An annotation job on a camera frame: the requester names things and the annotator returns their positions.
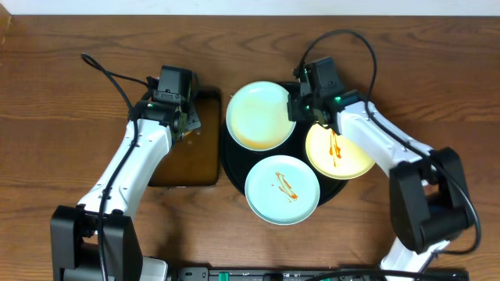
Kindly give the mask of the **yellow plate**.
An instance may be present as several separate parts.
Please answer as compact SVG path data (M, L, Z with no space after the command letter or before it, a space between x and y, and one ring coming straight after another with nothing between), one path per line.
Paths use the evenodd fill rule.
M357 144L320 124L310 127L305 139L305 152L318 172L336 180L359 177L375 164Z

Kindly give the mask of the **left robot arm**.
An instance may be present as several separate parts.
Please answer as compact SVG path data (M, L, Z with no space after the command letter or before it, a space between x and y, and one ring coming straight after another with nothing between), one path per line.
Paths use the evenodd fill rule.
M198 92L150 90L130 111L123 140L97 183L50 221L55 280L165 280L168 265L142 254L134 229L141 198L174 141L188 131Z

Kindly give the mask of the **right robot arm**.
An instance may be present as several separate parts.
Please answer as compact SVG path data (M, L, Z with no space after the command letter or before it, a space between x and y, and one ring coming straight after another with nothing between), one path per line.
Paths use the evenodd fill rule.
M472 248L478 248L480 220L454 150L434 150L411 138L358 91L300 90L288 96L287 110L292 121L319 123L357 144L387 174L396 239L381 269L421 273L470 227L476 230Z

